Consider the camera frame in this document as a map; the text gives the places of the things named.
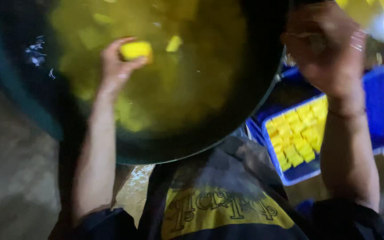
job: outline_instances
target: blue plastic basket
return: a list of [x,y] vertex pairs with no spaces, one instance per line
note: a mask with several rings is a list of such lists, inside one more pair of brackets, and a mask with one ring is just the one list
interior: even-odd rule
[[[302,76],[296,68],[285,71],[283,77],[289,81],[302,79]],[[363,81],[366,92],[366,110],[373,154],[384,154],[384,66],[373,68],[370,72],[366,73]],[[299,183],[320,174],[320,156],[316,154],[315,160],[309,163],[300,164],[295,168],[282,172],[279,162],[276,159],[274,148],[269,139],[269,134],[265,127],[266,123],[270,119],[277,117],[284,112],[288,112],[289,110],[302,104],[313,101],[322,95],[323,94],[316,90],[314,97],[294,106],[282,109],[281,111],[279,106],[270,106],[269,108],[265,108],[265,106],[263,106],[253,117],[246,120],[253,139],[261,145],[267,147],[272,163],[274,164],[275,169],[280,175],[282,183],[285,186]]]

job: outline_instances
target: yellow liquid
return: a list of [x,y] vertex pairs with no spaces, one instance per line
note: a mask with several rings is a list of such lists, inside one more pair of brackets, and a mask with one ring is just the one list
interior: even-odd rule
[[[153,63],[136,70],[116,102],[116,122],[131,132],[174,134],[222,110],[241,63],[246,23],[238,0],[61,0],[50,22],[62,57],[58,70],[78,98],[99,86],[100,51],[136,36]],[[183,45],[165,49],[172,36]]]

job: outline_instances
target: tofu cube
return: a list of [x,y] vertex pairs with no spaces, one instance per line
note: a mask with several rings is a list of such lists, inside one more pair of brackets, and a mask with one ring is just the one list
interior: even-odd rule
[[303,157],[299,154],[289,157],[288,160],[290,161],[291,165],[293,165],[293,167],[299,166],[304,162]]
[[285,164],[287,162],[287,158],[285,157],[284,153],[277,153],[276,154],[276,159],[278,160],[278,162],[282,165],[282,164]]
[[282,138],[280,135],[276,135],[276,136],[270,138],[270,141],[272,142],[273,146],[278,145],[278,144],[282,144]]
[[281,170],[282,170],[283,172],[287,171],[287,170],[290,169],[290,168],[291,168],[291,163],[286,162],[286,163],[284,163],[284,164],[281,165]]
[[177,52],[182,44],[183,41],[179,36],[172,36],[166,47],[166,52]]
[[284,153],[289,158],[289,156],[294,156],[297,154],[296,148],[293,145],[290,145],[289,147],[284,149]]
[[126,61],[145,56],[148,63],[153,61],[152,45],[146,41],[128,43],[120,47],[120,53]]
[[274,127],[266,128],[266,130],[268,131],[270,137],[274,136],[277,133]]
[[294,133],[299,133],[299,134],[306,128],[305,125],[300,121],[291,123],[290,127]]
[[318,131],[314,128],[307,128],[302,132],[302,137],[306,138],[308,142],[317,139],[319,137]]
[[322,142],[320,139],[315,139],[311,142],[311,146],[312,148],[317,151],[317,152],[320,152],[321,151],[321,145],[322,145]]
[[305,162],[306,162],[306,163],[309,163],[310,161],[312,161],[312,160],[315,159],[315,153],[312,151],[312,152],[309,153],[308,155],[303,156],[303,158],[305,159]]
[[314,152],[314,150],[312,149],[311,145],[306,143],[304,144],[303,146],[301,146],[300,148],[297,148],[297,151],[300,153],[300,155],[302,156],[306,156],[306,155],[309,155],[311,154],[312,152]]
[[274,151],[275,151],[275,153],[282,153],[282,145],[276,145],[276,146],[274,146]]

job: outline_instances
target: wet floor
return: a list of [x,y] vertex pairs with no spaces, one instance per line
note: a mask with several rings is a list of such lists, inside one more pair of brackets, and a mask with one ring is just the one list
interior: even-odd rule
[[[369,64],[384,63],[384,46],[370,43]],[[381,183],[381,214],[384,217],[384,156],[376,163]],[[117,206],[124,207],[136,224],[146,200],[152,165],[117,171],[120,191]],[[317,176],[288,187],[291,203],[325,199],[328,193]],[[0,92],[0,239],[45,239],[61,210],[58,189],[58,143],[20,113]]]

